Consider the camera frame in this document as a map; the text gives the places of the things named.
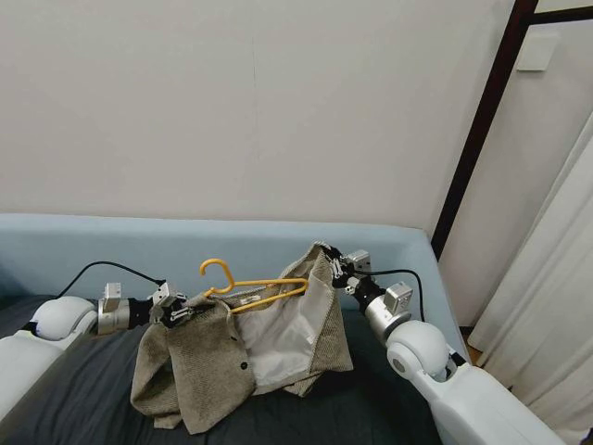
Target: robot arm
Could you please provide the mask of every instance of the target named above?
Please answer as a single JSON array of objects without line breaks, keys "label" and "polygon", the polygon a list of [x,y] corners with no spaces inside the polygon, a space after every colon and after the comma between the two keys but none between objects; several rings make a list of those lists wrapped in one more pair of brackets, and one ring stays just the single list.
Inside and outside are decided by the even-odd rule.
[{"label": "robot arm", "polygon": [[78,297],[46,301],[15,335],[0,339],[0,429],[18,420],[20,403],[54,376],[60,359],[84,337],[149,322],[174,326],[192,314],[184,302],[166,282],[147,300],[124,299],[120,284],[108,283],[96,306]]},{"label": "robot arm", "polygon": [[387,360],[428,401],[436,424],[459,444],[556,445],[562,440],[498,380],[467,363],[432,324],[411,320],[412,290],[403,283],[382,289],[370,276],[367,252],[333,262],[334,285],[360,305],[372,331],[387,349]]}]

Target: mattress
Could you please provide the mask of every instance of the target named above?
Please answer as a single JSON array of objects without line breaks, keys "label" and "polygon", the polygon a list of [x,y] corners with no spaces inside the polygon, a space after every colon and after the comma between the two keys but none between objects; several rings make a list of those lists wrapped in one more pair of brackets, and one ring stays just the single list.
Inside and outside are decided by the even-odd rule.
[{"label": "mattress", "polygon": [[[0,337],[28,322],[47,297],[17,299],[0,311]],[[364,317],[343,312],[354,371],[326,373],[300,399],[284,391],[249,398],[210,431],[183,424],[154,429],[130,404],[144,328],[89,338],[27,401],[10,444],[432,444],[441,443],[425,400],[388,366]]]}]

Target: black cable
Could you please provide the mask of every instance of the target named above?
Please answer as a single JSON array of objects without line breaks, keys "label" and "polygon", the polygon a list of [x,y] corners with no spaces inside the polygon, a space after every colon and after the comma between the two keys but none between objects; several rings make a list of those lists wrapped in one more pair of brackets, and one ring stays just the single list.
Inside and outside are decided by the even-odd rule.
[{"label": "black cable", "polygon": [[82,276],[83,273],[85,273],[88,269],[90,269],[93,266],[96,265],[100,265],[100,264],[105,264],[107,266],[113,266],[113,267],[119,267],[120,269],[123,269],[126,272],[129,273],[133,273],[134,275],[139,276],[140,278],[144,278],[147,281],[150,281],[152,283],[154,283],[157,286],[161,286],[163,285],[167,280],[157,280],[156,278],[152,278],[148,275],[144,275],[143,273],[140,273],[138,271],[135,271],[134,269],[128,267],[128,266],[124,266],[123,264],[119,264],[113,261],[95,261],[95,262],[91,262],[90,264],[87,264],[86,266],[84,266],[82,268],[82,270],[78,273],[78,275],[76,275],[74,277],[74,279],[70,282],[69,285],[66,286],[66,288],[64,290],[62,290],[59,294],[57,294],[57,297],[63,297],[64,294],[66,294],[66,292],[69,291],[69,289],[74,286],[74,283],[76,283],[78,281],[78,279]]},{"label": "black cable", "polygon": [[376,271],[376,272],[363,272],[363,271],[355,271],[355,273],[359,273],[361,275],[391,275],[393,273],[409,273],[414,275],[416,281],[418,282],[418,300],[420,301],[420,319],[424,320],[424,296],[423,296],[423,282],[420,279],[420,276],[410,269],[393,269],[391,271]]}]

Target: dark wooden door frame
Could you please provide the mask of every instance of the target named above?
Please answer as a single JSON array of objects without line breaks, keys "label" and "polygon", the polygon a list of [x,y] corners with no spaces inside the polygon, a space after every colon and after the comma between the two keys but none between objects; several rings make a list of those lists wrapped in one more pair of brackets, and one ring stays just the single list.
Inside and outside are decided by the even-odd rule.
[{"label": "dark wooden door frame", "polygon": [[527,30],[531,25],[593,19],[593,6],[536,13],[537,1],[515,0],[512,7],[511,16],[494,57],[492,69],[473,116],[470,132],[461,151],[460,160],[431,240],[437,259],[440,259],[445,243],[447,243],[463,195],[472,178],[473,169],[488,136],[507,82],[511,77],[512,67],[519,56]]}]

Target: light switch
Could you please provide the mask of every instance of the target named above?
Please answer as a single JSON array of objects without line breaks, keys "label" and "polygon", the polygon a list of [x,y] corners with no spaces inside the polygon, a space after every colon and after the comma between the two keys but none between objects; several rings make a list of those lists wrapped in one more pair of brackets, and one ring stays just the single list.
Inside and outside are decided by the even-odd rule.
[{"label": "light switch", "polygon": [[519,53],[518,71],[545,71],[560,41],[557,32],[529,32]]}]

